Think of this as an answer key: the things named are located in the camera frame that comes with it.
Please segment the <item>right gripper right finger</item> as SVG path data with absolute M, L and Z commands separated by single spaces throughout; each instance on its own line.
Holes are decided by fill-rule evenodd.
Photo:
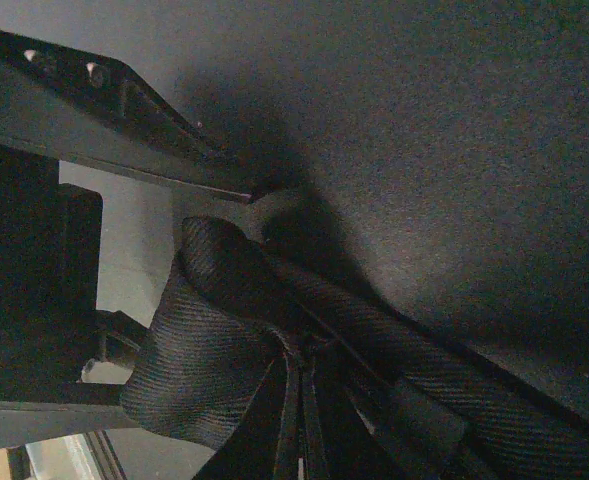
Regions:
M 240 203 L 254 178 L 116 59 L 0 30 L 0 144 Z

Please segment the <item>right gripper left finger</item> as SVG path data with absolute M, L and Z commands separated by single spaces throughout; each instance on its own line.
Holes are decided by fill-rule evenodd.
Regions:
M 121 390 L 120 385 L 78 382 L 0 384 L 0 448 L 136 428 L 120 405 Z

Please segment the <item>black necktie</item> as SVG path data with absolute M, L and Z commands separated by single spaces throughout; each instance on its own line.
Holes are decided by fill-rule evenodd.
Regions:
M 337 216 L 285 190 L 176 194 L 175 253 L 121 402 L 202 479 L 589 479 L 589 423 L 374 295 Z

